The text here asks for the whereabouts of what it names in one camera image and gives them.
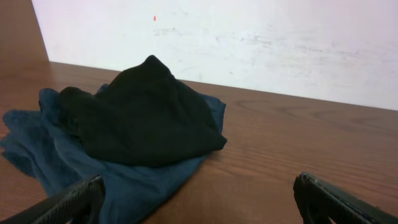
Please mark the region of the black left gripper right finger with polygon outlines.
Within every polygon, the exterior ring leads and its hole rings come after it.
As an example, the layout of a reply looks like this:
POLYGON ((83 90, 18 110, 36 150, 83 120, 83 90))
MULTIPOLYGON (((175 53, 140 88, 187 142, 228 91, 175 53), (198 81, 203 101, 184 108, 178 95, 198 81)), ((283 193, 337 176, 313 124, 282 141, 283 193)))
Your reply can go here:
POLYGON ((298 175, 293 190, 303 224, 397 224, 397 217, 313 174, 298 175))

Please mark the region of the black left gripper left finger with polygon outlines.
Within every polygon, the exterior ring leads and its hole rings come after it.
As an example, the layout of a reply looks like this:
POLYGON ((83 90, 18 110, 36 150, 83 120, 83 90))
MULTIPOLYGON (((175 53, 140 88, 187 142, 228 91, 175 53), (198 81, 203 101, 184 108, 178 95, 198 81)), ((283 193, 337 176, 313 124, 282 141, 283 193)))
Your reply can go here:
POLYGON ((1 221, 1 224, 98 224, 105 193, 103 179, 96 175, 1 221))

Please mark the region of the navy blue folded garment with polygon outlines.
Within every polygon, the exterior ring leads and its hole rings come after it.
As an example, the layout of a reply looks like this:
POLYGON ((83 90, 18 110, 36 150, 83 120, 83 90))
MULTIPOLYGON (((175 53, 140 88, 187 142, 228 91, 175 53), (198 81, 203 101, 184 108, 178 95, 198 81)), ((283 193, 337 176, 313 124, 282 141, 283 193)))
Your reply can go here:
MULTIPOLYGON (((225 104, 199 94, 222 134, 225 104)), ((60 122, 59 95, 53 89, 43 89, 38 111, 10 110, 4 115, 9 134, 1 141, 3 154, 21 171, 38 179, 49 195, 87 177, 101 176, 106 191, 99 214, 101 223, 139 223, 166 202, 208 156, 158 167, 92 158, 60 122)))

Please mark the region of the black folded garment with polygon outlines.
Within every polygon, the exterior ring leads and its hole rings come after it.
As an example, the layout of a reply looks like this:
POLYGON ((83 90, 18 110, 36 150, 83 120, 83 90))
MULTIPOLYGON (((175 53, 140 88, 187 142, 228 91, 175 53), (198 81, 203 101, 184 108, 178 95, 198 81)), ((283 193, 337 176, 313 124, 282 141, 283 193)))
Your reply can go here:
POLYGON ((226 144, 205 99, 153 55, 99 93, 68 87, 59 101, 60 122, 95 159, 158 167, 226 144))

